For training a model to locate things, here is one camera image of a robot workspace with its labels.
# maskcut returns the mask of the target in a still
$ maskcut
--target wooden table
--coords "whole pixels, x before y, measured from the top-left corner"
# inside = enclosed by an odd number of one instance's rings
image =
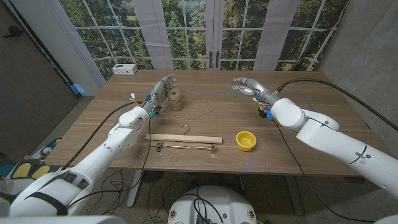
[[[258,115],[258,105],[250,97],[229,90],[235,85],[235,77],[254,78],[271,90],[293,78],[317,78],[328,80],[320,72],[253,72],[253,71],[186,71],[186,70],[139,70],[134,76],[113,75],[86,110],[64,135],[55,150],[46,158],[50,166],[63,166],[83,145],[99,123],[118,106],[125,104],[131,93],[137,100],[145,100],[154,83],[174,73],[178,89],[183,93],[184,107],[181,111],[168,111],[151,121],[151,132],[157,134],[183,134],[184,124],[190,126],[189,135],[220,136],[223,144],[218,145],[215,156],[202,150],[163,148],[156,152],[152,147],[145,170],[190,171],[190,172],[231,172],[245,174],[293,174],[300,175],[300,169],[286,148],[275,124]],[[340,131],[373,147],[391,154],[379,138],[365,125],[357,112],[331,87],[310,82],[287,85],[282,96],[290,98],[303,109],[327,114],[340,124]],[[120,113],[108,119],[86,149],[72,163],[74,166],[106,138]],[[318,152],[300,142],[293,132],[281,128],[289,146],[296,155],[304,172],[308,175],[348,176],[357,175],[342,162]],[[257,137],[257,145],[250,152],[236,147],[235,135],[239,131],[250,131]],[[137,144],[122,153],[111,168],[141,169],[148,150],[147,123],[139,135]]]

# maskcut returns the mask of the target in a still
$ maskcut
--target metal hook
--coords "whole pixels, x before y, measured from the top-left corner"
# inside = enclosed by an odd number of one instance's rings
[[[189,132],[189,130],[191,130],[191,128],[187,124],[181,126],[180,128],[183,128],[183,127],[188,127],[188,130],[184,133],[184,135],[186,135]]]

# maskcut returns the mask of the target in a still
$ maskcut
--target yellow object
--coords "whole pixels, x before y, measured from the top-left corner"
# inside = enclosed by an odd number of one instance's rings
[[[48,173],[50,171],[50,167],[47,165],[44,165],[40,167],[34,174],[32,174],[32,178],[37,180],[39,177],[43,176],[44,174]]]
[[[257,139],[253,133],[250,133],[249,131],[241,131],[236,135],[236,143],[240,150],[250,151],[250,149],[256,145]]]
[[[30,163],[25,163],[20,165],[17,170],[15,171],[15,173],[13,173],[12,178],[23,178],[23,177],[27,177],[30,168],[32,167],[32,165]]]
[[[24,159],[28,160],[28,159],[35,159],[35,158],[33,158],[32,156],[25,156]]]

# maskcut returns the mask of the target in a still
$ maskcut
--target door handle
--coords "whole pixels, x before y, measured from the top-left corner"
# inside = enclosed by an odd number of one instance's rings
[[[8,35],[4,35],[5,38],[11,38],[11,37],[19,37],[20,35],[22,35],[24,33],[23,30],[21,30],[20,28],[16,27],[16,26],[10,26],[8,27],[8,32],[10,34]]]
[[[218,68],[218,59],[219,59],[219,57],[220,57],[220,52],[217,51],[217,54],[216,54],[216,68]]]
[[[213,53],[212,52],[209,52],[209,67],[211,68],[211,64],[213,63],[213,61],[212,61],[212,57],[213,56]]]

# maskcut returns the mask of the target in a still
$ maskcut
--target table leg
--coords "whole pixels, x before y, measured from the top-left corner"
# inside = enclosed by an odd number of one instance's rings
[[[285,176],[287,188],[290,192],[290,198],[292,199],[294,212],[297,215],[304,215],[303,206],[301,204],[301,198],[299,193],[299,187],[297,186],[295,176]]]
[[[141,170],[136,170],[136,173],[134,174],[134,178],[132,179],[131,187],[134,186],[138,182],[138,184],[130,190],[129,193],[129,198],[127,199],[127,206],[128,207],[133,207],[134,204],[136,203],[136,198],[138,194],[139,187],[141,185],[141,180],[139,177],[141,176]]]

